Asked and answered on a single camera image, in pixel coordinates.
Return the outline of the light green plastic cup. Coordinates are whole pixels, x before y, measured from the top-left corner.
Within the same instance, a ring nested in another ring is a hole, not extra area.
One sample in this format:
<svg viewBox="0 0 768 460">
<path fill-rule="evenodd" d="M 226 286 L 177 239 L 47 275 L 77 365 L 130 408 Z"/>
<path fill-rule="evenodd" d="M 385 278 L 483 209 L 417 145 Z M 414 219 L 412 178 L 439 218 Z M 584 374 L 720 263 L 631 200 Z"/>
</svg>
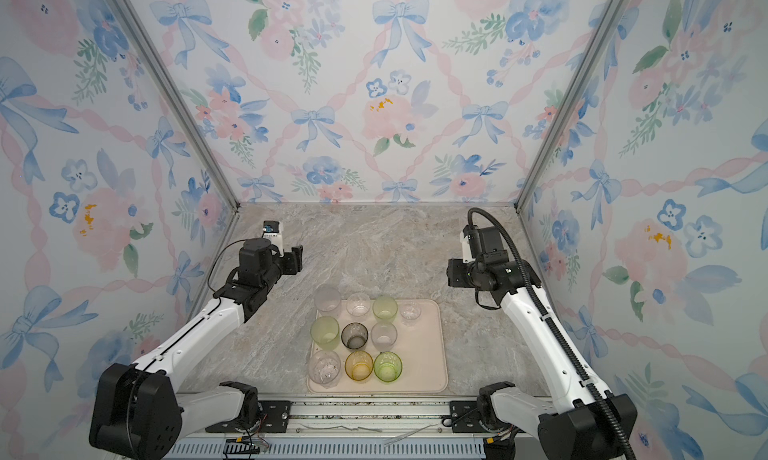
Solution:
<svg viewBox="0 0 768 460">
<path fill-rule="evenodd" d="M 398 314 L 398 303 L 393 297 L 382 295 L 374 301 L 372 310 L 378 322 L 392 323 Z"/>
<path fill-rule="evenodd" d="M 318 317 L 311 325 L 310 335 L 314 345 L 321 350 L 333 351 L 340 343 L 341 329 L 336 318 Z"/>
</svg>

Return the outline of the grey smoked plastic cup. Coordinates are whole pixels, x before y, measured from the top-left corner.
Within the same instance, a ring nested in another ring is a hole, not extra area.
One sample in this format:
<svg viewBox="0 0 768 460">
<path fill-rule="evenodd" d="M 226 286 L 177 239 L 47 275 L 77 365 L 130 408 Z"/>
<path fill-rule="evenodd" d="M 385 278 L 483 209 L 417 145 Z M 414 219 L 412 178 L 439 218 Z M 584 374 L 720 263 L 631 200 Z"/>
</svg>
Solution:
<svg viewBox="0 0 768 460">
<path fill-rule="evenodd" d="M 345 348 L 356 351 L 364 348 L 369 339 L 369 331 L 359 322 L 347 324 L 341 331 L 341 342 Z"/>
</svg>

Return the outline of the clear plastic cup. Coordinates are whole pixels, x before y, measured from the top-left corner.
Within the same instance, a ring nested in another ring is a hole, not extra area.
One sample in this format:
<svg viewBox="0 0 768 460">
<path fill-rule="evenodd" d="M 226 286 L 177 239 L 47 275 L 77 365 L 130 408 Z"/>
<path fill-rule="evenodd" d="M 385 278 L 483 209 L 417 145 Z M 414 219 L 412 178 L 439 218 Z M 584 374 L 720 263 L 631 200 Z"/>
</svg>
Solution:
<svg viewBox="0 0 768 460">
<path fill-rule="evenodd" d="M 309 380 L 323 388 L 336 385 L 342 373 L 341 359 L 334 351 L 320 350 L 309 359 Z"/>
<path fill-rule="evenodd" d="M 422 309 L 417 303 L 401 303 L 399 305 L 399 314 L 404 325 L 414 326 L 422 317 Z"/>
<path fill-rule="evenodd" d="M 314 306 L 320 316 L 337 318 L 341 312 L 341 294 L 333 286 L 320 285 L 313 295 Z"/>
<path fill-rule="evenodd" d="M 393 323 L 376 323 L 370 330 L 370 340 L 378 351 L 391 351 L 398 340 L 398 330 Z"/>
<path fill-rule="evenodd" d="M 371 310 L 370 297 L 362 292 L 350 295 L 346 300 L 346 311 L 353 318 L 364 318 Z"/>
</svg>

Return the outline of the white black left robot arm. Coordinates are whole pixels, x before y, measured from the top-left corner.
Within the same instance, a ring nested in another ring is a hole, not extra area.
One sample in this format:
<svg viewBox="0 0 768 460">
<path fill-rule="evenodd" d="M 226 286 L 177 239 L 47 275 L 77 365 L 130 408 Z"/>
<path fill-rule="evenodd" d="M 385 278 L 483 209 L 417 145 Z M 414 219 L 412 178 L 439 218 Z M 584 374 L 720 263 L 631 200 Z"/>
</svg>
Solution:
<svg viewBox="0 0 768 460">
<path fill-rule="evenodd" d="M 264 418 L 256 387 L 226 381 L 202 393 L 179 389 L 222 340 L 257 313 L 282 277 L 302 269 L 302 247 L 284 249 L 278 233 L 243 241 L 238 266 L 195 317 L 151 352 L 101 374 L 90 445 L 130 459 L 162 459 L 178 440 L 210 426 L 225 423 L 252 432 Z"/>
</svg>

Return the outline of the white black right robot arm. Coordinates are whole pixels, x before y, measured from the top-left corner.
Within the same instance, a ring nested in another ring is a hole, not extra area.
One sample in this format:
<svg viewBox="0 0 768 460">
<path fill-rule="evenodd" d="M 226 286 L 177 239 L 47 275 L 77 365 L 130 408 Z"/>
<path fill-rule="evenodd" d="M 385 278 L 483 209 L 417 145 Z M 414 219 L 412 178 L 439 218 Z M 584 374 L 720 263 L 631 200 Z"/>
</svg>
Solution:
<svg viewBox="0 0 768 460">
<path fill-rule="evenodd" d="M 468 225 L 460 241 L 462 256 L 447 267 L 449 286 L 491 295 L 493 309 L 522 335 L 550 392 L 548 399 L 534 397 L 509 381 L 481 388 L 477 410 L 484 426 L 533 436 L 549 459 L 634 458 L 634 403 L 613 393 L 588 365 L 509 235 Z"/>
</svg>

